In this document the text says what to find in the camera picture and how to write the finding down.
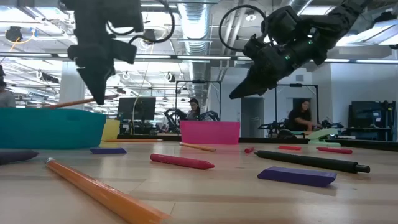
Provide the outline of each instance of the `teal bin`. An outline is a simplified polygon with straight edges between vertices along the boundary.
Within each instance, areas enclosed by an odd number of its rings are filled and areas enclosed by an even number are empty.
[[[0,148],[78,149],[101,143],[106,116],[74,109],[0,109]]]

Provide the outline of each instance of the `dark blue block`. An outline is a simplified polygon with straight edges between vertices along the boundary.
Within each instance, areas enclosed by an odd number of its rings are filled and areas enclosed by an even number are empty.
[[[126,150],[123,148],[97,148],[90,149],[93,154],[125,154]]]
[[[265,169],[257,175],[259,179],[303,184],[314,187],[326,187],[336,180],[336,176],[337,174],[334,172],[292,169],[276,166]]]

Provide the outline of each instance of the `orange stick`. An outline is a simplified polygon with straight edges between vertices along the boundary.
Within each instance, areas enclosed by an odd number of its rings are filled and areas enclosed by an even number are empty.
[[[116,97],[119,97],[119,94],[105,96],[105,100],[113,99]],[[68,102],[68,103],[59,103],[57,105],[43,106],[43,108],[55,109],[55,108],[61,108],[61,107],[66,107],[66,106],[79,105],[79,104],[83,104],[83,103],[90,103],[90,102],[94,102],[94,101],[95,101],[94,98],[91,98],[91,99],[87,99],[87,100],[78,100],[78,101],[72,101],[72,102]]]
[[[210,151],[210,152],[216,151],[216,149],[214,149],[212,147],[199,146],[199,145],[188,144],[188,143],[184,143],[184,142],[180,142],[180,146],[191,147],[191,148],[194,148],[194,149],[200,149],[200,150]]]
[[[109,139],[104,142],[160,142],[163,139]]]
[[[153,224],[171,218],[170,215],[152,208],[130,195],[120,192],[92,177],[85,175],[71,167],[62,165],[55,159],[48,158],[46,166],[65,178],[71,184],[93,197],[112,212],[118,214],[128,223]]]

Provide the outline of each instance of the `person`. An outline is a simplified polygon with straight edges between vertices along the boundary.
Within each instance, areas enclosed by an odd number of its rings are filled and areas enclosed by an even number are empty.
[[[189,101],[189,104],[191,105],[191,111],[189,111],[187,114],[187,120],[196,121],[197,116],[200,115],[199,101],[195,98],[192,98]]]
[[[14,95],[6,90],[7,83],[4,81],[4,72],[1,67],[0,74],[0,108],[16,107]]]
[[[311,122],[310,102],[303,100],[289,113],[287,127],[291,131],[312,131],[314,126],[316,125]]]

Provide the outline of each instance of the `yellow box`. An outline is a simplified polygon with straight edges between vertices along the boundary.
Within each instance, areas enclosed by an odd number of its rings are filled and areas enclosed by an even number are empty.
[[[102,141],[117,139],[119,134],[120,121],[107,119],[104,131],[102,133]]]

